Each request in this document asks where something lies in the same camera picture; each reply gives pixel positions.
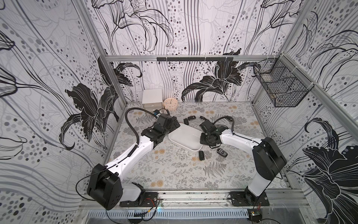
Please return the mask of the silver black bmw key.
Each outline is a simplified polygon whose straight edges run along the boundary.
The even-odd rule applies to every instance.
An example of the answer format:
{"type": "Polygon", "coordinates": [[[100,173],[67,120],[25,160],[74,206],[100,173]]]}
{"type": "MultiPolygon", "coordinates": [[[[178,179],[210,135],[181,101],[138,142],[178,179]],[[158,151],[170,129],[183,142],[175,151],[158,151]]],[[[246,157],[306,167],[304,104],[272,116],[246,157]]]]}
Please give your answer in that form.
{"type": "Polygon", "coordinates": [[[218,148],[217,149],[217,154],[219,154],[220,156],[222,156],[222,157],[224,157],[224,158],[226,158],[227,157],[227,152],[226,151],[224,151],[223,149],[221,149],[221,148],[218,148]]]}

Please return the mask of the white storage tray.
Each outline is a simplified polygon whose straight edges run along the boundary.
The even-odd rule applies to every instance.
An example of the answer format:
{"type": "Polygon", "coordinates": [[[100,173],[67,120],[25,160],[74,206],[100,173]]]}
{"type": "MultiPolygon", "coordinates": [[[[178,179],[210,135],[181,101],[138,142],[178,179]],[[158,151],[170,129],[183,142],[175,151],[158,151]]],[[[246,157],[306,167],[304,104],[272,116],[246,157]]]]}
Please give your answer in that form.
{"type": "Polygon", "coordinates": [[[180,123],[180,126],[168,135],[169,140],[176,146],[198,152],[202,149],[200,144],[200,136],[202,131],[190,127],[184,123],[180,123]]]}

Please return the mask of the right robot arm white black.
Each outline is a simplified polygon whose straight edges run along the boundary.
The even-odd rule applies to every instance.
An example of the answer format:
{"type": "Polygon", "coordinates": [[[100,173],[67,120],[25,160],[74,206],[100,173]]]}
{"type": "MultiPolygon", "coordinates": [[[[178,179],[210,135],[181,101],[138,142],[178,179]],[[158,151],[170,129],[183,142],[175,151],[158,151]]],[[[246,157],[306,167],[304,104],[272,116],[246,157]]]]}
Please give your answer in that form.
{"type": "Polygon", "coordinates": [[[209,147],[229,145],[241,149],[254,159],[256,174],[245,189],[248,196],[258,198],[286,166],[287,160],[276,142],[269,137],[258,139],[235,133],[233,128],[216,125],[209,120],[200,124],[200,143],[209,147]]]}

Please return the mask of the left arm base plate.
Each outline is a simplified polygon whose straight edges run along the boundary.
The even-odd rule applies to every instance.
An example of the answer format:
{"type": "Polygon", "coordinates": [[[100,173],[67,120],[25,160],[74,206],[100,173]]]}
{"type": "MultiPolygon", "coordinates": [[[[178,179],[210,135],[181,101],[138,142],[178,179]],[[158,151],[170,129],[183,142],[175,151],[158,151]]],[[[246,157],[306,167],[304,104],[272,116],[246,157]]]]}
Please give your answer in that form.
{"type": "Polygon", "coordinates": [[[157,206],[158,204],[157,199],[158,199],[158,192],[150,191],[150,192],[142,193],[136,201],[120,202],[119,206],[128,207],[128,208],[133,208],[133,207],[152,208],[157,206]]]}

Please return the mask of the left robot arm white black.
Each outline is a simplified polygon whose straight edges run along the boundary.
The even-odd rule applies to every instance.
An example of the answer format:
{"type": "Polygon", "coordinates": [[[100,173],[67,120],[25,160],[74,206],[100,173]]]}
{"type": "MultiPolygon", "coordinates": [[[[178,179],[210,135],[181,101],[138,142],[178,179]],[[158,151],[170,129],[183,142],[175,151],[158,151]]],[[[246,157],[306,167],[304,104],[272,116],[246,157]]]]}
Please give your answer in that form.
{"type": "Polygon", "coordinates": [[[154,125],[143,130],[136,142],[123,154],[106,165],[98,164],[93,168],[87,194],[106,210],[113,209],[119,203],[124,203],[125,206],[142,205],[146,200],[144,187],[122,181],[145,154],[179,127],[180,123],[175,116],[161,114],[154,125]]]}

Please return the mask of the black car key front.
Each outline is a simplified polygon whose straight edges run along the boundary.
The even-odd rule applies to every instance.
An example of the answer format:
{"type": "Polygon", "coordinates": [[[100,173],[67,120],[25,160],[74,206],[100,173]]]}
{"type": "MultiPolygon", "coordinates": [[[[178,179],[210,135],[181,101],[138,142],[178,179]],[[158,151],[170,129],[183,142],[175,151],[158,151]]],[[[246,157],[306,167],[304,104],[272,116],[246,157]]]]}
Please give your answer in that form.
{"type": "Polygon", "coordinates": [[[204,161],[205,160],[205,155],[204,155],[204,152],[203,151],[199,151],[199,160],[200,161],[204,161]]]}

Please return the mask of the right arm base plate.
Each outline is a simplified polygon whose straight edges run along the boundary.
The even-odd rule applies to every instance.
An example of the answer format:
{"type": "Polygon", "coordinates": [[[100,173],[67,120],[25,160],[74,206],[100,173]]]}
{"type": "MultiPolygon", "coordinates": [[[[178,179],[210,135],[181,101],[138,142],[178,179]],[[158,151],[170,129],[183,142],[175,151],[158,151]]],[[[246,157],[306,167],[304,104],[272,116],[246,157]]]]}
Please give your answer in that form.
{"type": "Polygon", "coordinates": [[[235,207],[256,207],[256,206],[270,206],[269,199],[264,191],[259,197],[245,191],[231,191],[227,196],[235,207]]]}

